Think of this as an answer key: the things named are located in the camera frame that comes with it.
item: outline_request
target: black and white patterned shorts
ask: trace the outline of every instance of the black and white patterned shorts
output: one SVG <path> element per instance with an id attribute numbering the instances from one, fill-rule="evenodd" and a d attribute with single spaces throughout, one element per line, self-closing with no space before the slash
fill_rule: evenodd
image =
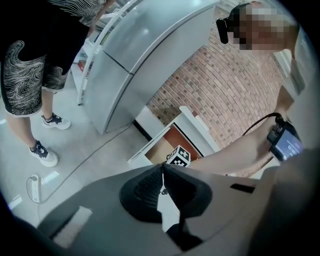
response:
<path id="1" fill-rule="evenodd" d="M 19 9 L 24 13 L 21 17 L 27 15 L 27 22 L 4 35 L 6 48 L 1 57 L 5 109 L 18 117 L 28 117 L 41 109 L 42 89 L 56 92 L 64 88 L 89 31 L 79 18 L 46 1 L 36 1 L 36 7 L 26 2 L 29 4 Z"/>

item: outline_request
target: person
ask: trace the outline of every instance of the person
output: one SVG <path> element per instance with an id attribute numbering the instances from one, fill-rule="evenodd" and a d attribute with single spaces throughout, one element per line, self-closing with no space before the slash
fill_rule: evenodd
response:
<path id="1" fill-rule="evenodd" d="M 232 9 L 229 17 L 223 19 L 226 29 L 222 28 L 219 34 L 223 38 L 221 41 L 226 41 L 227 35 L 223 33 L 228 33 L 241 50 L 259 54 L 284 49 L 291 52 L 290 75 L 283 81 L 274 109 L 284 120 L 288 120 L 287 111 L 317 76 L 319 65 L 317 54 L 302 27 L 287 14 L 272 14 L 277 11 L 257 1 L 239 4 Z M 222 150 L 191 162 L 189 167 L 217 174 L 230 174 L 248 168 L 267 155 L 271 147 L 267 135 L 275 125 L 275 117 L 269 117 L 257 129 Z"/>
<path id="2" fill-rule="evenodd" d="M 42 109 L 44 128 L 70 127 L 69 120 L 53 112 L 54 92 L 64 88 L 74 58 L 113 2 L 20 1 L 14 3 L 18 6 L 14 8 L 16 12 L 7 14 L 24 17 L 24 21 L 3 28 L 6 36 L 1 45 L 1 94 L 6 120 L 13 133 L 28 146 L 30 154 L 46 167 L 54 167 L 58 156 L 35 139 L 30 116 Z"/>

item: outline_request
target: gray floor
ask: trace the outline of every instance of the gray floor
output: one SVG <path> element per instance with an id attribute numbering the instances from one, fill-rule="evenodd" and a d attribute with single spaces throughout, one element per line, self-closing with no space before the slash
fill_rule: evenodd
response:
<path id="1" fill-rule="evenodd" d="M 41 125 L 41 113 L 31 118 L 32 131 L 36 139 L 59 155 L 59 163 L 53 168 L 44 167 L 30 156 L 28 148 L 11 134 L 8 124 L 1 124 L 5 118 L 5 110 L 0 99 L 0 189 L 8 203 L 16 196 L 21 196 L 22 202 L 12 212 L 34 226 L 50 210 L 83 186 L 130 170 L 128 159 L 147 143 L 141 133 L 131 126 L 82 164 L 47 202 L 32 202 L 26 190 L 28 177 L 38 174 L 45 178 L 54 171 L 59 174 L 48 184 L 41 186 L 41 198 L 45 200 L 95 149 L 124 130 L 121 128 L 102 136 L 98 134 L 83 108 L 77 105 L 76 96 L 75 85 L 69 77 L 64 91 L 54 97 L 54 112 L 72 122 L 68 130 L 44 129 Z"/>

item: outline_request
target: watch screen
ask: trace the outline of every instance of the watch screen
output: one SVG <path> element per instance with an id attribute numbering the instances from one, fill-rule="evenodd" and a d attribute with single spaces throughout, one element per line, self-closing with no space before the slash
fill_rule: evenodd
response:
<path id="1" fill-rule="evenodd" d="M 285 130 L 275 145 L 275 148 L 282 154 L 283 160 L 300 154 L 303 151 L 303 146 L 291 132 Z"/>

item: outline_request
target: refrigerator door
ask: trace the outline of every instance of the refrigerator door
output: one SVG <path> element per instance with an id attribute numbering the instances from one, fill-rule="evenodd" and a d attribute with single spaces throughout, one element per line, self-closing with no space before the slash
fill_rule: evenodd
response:
<path id="1" fill-rule="evenodd" d="M 135 74 L 162 40 L 217 2 L 218 0 L 144 0 L 115 26 L 102 49 L 125 70 Z"/>
<path id="2" fill-rule="evenodd" d="M 93 63 L 84 94 L 84 110 L 100 134 L 108 122 L 132 75 L 103 51 Z"/>

